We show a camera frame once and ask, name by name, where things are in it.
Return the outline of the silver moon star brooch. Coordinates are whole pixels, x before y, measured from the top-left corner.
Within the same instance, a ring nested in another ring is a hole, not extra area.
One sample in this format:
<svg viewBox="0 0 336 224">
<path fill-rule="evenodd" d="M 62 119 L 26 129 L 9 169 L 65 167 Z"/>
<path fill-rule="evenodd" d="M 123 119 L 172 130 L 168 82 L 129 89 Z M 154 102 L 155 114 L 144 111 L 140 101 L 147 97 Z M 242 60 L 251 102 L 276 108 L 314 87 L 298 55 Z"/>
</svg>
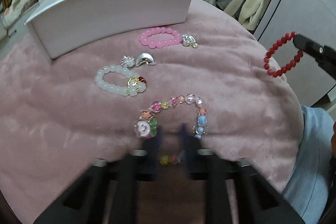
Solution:
<svg viewBox="0 0 336 224">
<path fill-rule="evenodd" d="M 153 66 L 156 65 L 154 57 L 150 53 L 142 53 L 137 58 L 133 56 L 123 56 L 120 61 L 124 68 L 140 67 L 141 65 Z"/>
</svg>

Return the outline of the silver heart charm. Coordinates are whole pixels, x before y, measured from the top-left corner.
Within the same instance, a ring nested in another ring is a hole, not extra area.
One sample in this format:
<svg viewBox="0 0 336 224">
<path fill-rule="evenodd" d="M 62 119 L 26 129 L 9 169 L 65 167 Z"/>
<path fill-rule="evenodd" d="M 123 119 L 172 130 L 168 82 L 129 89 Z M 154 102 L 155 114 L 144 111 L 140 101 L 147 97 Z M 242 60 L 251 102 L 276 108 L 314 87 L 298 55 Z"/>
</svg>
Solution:
<svg viewBox="0 0 336 224">
<path fill-rule="evenodd" d="M 182 35 L 182 44 L 184 47 L 193 47 L 193 48 L 198 47 L 196 39 L 189 34 Z"/>
</svg>

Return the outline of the pink plush blanket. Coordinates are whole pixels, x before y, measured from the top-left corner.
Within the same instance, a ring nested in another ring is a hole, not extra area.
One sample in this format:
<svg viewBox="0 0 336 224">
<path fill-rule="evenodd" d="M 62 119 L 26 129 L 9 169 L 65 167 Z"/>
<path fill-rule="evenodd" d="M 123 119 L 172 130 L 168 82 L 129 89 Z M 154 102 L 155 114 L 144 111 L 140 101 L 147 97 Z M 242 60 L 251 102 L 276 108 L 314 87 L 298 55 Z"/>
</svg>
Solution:
<svg viewBox="0 0 336 224">
<path fill-rule="evenodd" d="M 192 35 L 150 50 L 139 31 L 78 48 L 48 65 L 26 36 L 1 60 L 1 191 L 22 223 L 43 210 L 96 158 L 117 160 L 141 141 L 145 119 L 163 127 L 163 153 L 181 149 L 177 132 L 199 114 L 202 142 L 227 160 L 247 158 L 278 191 L 303 134 L 299 101 L 266 49 L 236 20 L 192 0 L 174 29 Z M 126 72 L 125 55 L 150 52 L 156 65 Z"/>
</svg>

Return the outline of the cream fleece coat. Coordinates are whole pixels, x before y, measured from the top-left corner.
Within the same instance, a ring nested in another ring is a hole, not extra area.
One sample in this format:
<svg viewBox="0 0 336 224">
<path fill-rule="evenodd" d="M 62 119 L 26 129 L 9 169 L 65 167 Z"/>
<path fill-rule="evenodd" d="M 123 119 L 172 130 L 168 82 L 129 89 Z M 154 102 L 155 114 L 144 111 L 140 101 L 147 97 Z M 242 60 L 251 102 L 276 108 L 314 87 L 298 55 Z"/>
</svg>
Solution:
<svg viewBox="0 0 336 224">
<path fill-rule="evenodd" d="M 260 21 L 267 0 L 245 0 L 238 21 L 248 31 L 254 31 Z"/>
</svg>

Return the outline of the light blue trousers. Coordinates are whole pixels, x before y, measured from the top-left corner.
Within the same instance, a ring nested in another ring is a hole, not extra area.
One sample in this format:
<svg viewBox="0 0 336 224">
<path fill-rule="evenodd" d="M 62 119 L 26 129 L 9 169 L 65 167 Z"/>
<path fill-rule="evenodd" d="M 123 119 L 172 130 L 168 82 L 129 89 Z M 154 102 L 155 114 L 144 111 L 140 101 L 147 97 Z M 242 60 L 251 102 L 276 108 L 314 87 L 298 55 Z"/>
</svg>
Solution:
<svg viewBox="0 0 336 224">
<path fill-rule="evenodd" d="M 282 196 L 305 223 L 317 223 L 331 188 L 334 121 L 322 108 L 301 106 L 304 129 L 297 160 Z"/>
</svg>

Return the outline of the white storage box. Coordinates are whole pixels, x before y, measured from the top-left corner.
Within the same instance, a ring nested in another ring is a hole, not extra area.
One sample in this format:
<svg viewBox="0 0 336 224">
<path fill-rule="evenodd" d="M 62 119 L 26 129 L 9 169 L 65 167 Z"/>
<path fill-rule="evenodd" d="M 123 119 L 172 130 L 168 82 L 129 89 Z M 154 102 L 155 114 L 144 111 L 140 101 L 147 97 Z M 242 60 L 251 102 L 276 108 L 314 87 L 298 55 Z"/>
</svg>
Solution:
<svg viewBox="0 0 336 224">
<path fill-rule="evenodd" d="M 186 21 L 191 0 L 45 0 L 26 20 L 50 59 L 124 32 Z"/>
</svg>

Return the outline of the white drawer cabinet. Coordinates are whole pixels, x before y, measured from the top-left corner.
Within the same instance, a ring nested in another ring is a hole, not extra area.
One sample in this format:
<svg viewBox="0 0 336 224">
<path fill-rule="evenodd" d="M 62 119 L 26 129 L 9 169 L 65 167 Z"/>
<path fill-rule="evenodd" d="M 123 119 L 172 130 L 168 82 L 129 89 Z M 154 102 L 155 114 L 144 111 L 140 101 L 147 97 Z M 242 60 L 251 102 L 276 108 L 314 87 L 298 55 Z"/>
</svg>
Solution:
<svg viewBox="0 0 336 224">
<path fill-rule="evenodd" d="M 39 7 L 39 3 L 36 2 L 23 12 L 19 18 L 7 29 L 6 36 L 1 40 L 1 48 L 9 46 L 12 43 L 20 42 L 27 34 L 25 22 L 30 15 Z"/>
</svg>

